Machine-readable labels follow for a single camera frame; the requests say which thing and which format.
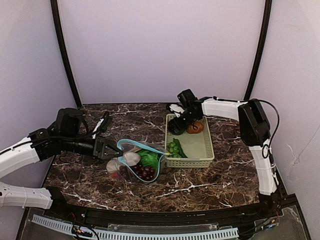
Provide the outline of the dark green toy avocado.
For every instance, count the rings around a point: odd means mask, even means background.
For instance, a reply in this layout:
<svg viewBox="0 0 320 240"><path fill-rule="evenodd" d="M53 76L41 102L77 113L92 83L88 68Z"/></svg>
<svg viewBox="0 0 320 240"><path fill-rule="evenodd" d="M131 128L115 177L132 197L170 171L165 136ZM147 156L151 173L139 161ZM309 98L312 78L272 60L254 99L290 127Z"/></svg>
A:
<svg viewBox="0 0 320 240"><path fill-rule="evenodd" d="M182 135L186 131L186 127L176 127L174 130L175 135Z"/></svg>

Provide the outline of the clear zip top bag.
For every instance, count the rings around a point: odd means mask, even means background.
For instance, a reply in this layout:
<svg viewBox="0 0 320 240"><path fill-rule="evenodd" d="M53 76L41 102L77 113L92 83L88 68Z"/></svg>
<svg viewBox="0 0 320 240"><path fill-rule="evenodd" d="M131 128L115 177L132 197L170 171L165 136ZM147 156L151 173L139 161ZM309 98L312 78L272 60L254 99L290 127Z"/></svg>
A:
<svg viewBox="0 0 320 240"><path fill-rule="evenodd" d="M131 139L119 140L117 147L123 155L109 160L106 170L110 177L124 182L155 182L170 156L170 153L159 145Z"/></svg>

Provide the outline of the green toy cucumber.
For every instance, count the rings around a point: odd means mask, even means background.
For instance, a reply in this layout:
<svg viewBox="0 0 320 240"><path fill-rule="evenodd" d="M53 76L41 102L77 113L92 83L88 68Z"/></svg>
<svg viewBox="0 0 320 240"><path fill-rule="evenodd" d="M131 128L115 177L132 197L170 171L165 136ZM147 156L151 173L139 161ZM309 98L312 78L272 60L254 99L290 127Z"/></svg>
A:
<svg viewBox="0 0 320 240"><path fill-rule="evenodd" d="M174 138L173 141L174 143L174 151L176 152L177 155L179 155L181 158L187 158L187 155L183 151L183 148L181 146L181 143L178 139Z"/></svg>

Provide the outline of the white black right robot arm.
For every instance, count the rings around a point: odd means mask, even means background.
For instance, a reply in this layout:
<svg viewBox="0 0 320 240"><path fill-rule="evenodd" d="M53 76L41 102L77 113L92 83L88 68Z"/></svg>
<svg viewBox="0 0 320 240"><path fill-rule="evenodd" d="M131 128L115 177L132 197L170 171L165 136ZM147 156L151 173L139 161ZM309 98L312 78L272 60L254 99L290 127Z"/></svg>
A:
<svg viewBox="0 0 320 240"><path fill-rule="evenodd" d="M262 99L231 100L217 96L198 98L190 89L177 96L178 103L168 103L166 109L174 115L167 125L167 130L180 135L188 126L195 126L204 117L217 117L236 121L240 139L248 147L258 176L260 195L271 196L279 188L276 162L272 153L272 142L278 130L271 131L271 124L263 104L275 106Z"/></svg>

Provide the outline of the dark red toy grapes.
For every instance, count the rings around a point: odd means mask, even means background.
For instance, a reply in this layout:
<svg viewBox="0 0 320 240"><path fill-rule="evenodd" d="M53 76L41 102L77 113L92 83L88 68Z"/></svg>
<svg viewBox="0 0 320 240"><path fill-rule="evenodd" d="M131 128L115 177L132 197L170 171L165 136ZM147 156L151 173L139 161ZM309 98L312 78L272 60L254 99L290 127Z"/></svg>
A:
<svg viewBox="0 0 320 240"><path fill-rule="evenodd" d="M125 180L131 182L139 182L141 180L150 182L155 179L155 170L151 166L144 167L140 163L129 167L121 165L119 172Z"/></svg>

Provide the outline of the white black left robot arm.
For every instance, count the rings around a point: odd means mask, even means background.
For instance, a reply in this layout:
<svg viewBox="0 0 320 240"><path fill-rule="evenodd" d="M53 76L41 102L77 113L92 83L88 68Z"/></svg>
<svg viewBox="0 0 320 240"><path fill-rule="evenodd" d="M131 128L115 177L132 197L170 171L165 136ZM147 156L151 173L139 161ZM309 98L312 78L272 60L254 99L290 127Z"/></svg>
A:
<svg viewBox="0 0 320 240"><path fill-rule="evenodd" d="M0 152L0 176L25 166L42 162L62 152L110 160L123 156L123 151L101 136L111 123L105 112L94 129L89 129L84 114L75 108L62 108L56 120L47 128L31 132L21 141ZM48 210L53 204L65 201L56 187L28 188L0 184L1 207L32 207Z"/></svg>

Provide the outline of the green toy leafy vegetable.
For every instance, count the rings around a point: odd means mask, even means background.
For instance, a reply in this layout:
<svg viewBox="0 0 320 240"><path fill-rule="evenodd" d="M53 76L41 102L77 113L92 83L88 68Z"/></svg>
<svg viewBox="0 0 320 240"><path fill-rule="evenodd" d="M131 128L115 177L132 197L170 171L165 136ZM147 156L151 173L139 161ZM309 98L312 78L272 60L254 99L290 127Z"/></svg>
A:
<svg viewBox="0 0 320 240"><path fill-rule="evenodd" d="M136 152L140 156L139 163L143 167L151 167L154 170L158 168L159 165L159 154L153 151L149 151L146 149L141 149Z"/></svg>

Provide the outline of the green toy grapes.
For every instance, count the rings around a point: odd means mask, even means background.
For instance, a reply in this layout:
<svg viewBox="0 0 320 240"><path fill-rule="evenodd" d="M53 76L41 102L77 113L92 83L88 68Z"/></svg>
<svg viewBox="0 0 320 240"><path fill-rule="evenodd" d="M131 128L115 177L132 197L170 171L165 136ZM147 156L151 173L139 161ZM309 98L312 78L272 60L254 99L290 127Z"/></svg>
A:
<svg viewBox="0 0 320 240"><path fill-rule="evenodd" d="M180 152L178 146L173 141L167 145L167 151L169 152L169 157L171 158L179 158Z"/></svg>

